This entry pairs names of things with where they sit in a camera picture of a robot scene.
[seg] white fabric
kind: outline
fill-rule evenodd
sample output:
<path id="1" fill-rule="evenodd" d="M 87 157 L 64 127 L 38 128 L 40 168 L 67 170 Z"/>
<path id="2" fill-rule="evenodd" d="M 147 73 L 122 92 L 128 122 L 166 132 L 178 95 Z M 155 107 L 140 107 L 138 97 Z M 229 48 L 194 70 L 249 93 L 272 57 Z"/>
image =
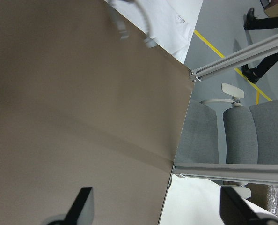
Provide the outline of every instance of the white fabric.
<path id="1" fill-rule="evenodd" d="M 150 37 L 181 63 L 184 63 L 196 23 L 187 23 L 166 0 L 137 1 L 144 8 L 151 23 Z M 122 0 L 113 0 L 112 2 L 118 12 L 146 33 L 145 20 L 135 4 Z"/>
<path id="2" fill-rule="evenodd" d="M 245 202 L 255 213 L 272 215 L 247 200 Z M 160 225 L 224 225 L 219 208 L 220 185 L 207 179 L 172 175 Z"/>

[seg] floor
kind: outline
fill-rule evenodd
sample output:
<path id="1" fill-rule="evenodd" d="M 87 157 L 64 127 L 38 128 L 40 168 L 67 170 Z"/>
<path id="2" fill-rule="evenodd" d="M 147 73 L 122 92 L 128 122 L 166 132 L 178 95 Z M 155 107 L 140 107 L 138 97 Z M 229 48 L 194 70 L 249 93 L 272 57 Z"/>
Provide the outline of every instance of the floor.
<path id="1" fill-rule="evenodd" d="M 255 16 L 258 18 L 267 17 L 259 0 L 204 0 L 195 29 L 225 56 L 278 33 L 278 29 L 245 31 L 243 17 L 250 7 L 255 8 Z M 185 61 L 187 67 L 196 69 L 218 59 L 220 56 L 197 35 L 193 36 Z M 250 66 L 255 67 L 258 63 L 259 61 L 255 61 Z M 241 101 L 244 106 L 256 103 L 257 90 L 234 70 L 196 83 L 192 99 L 201 101 L 230 97 L 221 91 L 221 83 L 229 83 L 244 90 L 245 98 Z M 278 99 L 278 62 L 256 85 L 272 100 Z M 259 103 L 266 101 L 260 95 Z M 222 113 L 230 105 L 212 103 L 208 106 L 217 113 L 219 162 L 225 163 L 226 142 Z"/>

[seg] metal frame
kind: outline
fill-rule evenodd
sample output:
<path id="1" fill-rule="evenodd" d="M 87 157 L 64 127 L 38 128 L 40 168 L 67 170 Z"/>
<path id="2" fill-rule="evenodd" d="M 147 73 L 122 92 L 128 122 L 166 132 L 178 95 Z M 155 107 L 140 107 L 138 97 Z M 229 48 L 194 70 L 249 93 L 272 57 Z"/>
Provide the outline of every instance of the metal frame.
<path id="1" fill-rule="evenodd" d="M 174 165 L 172 173 L 211 180 L 278 184 L 278 165 L 179 163 Z"/>
<path id="2" fill-rule="evenodd" d="M 221 74 L 227 69 L 243 66 L 275 53 L 278 53 L 278 34 L 252 44 L 204 67 L 194 69 L 191 71 L 189 78 L 193 82 L 201 81 L 211 76 Z"/>

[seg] black shoe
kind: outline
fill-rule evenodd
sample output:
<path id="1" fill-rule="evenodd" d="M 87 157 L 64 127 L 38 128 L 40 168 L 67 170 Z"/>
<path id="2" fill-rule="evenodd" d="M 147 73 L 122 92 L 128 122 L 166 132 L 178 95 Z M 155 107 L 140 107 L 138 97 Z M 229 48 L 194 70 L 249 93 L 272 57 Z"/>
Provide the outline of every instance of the black shoe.
<path id="1" fill-rule="evenodd" d="M 249 29 L 249 25 L 250 23 L 255 20 L 255 16 L 254 16 L 254 12 L 255 12 L 255 9 L 254 8 L 250 8 L 247 12 L 247 15 L 246 15 L 246 21 L 244 23 L 244 30 L 248 30 Z"/>
<path id="2" fill-rule="evenodd" d="M 256 83 L 260 80 L 260 78 L 253 73 L 254 70 L 254 68 L 249 69 L 247 64 L 242 66 L 243 75 L 246 76 L 247 79 L 252 83 Z"/>

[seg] gray cushion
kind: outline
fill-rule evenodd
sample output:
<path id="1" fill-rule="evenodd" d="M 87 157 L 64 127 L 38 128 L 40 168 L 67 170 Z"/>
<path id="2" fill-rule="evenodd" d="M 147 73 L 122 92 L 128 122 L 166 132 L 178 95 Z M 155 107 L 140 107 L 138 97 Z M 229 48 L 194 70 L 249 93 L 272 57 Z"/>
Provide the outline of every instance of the gray cushion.
<path id="1" fill-rule="evenodd" d="M 250 107 L 258 138 L 258 164 L 278 164 L 278 100 Z"/>
<path id="2" fill-rule="evenodd" d="M 218 163 L 216 112 L 190 100 L 175 163 Z"/>
<path id="3" fill-rule="evenodd" d="M 257 164 L 256 127 L 249 108 L 234 107 L 223 113 L 227 163 Z"/>

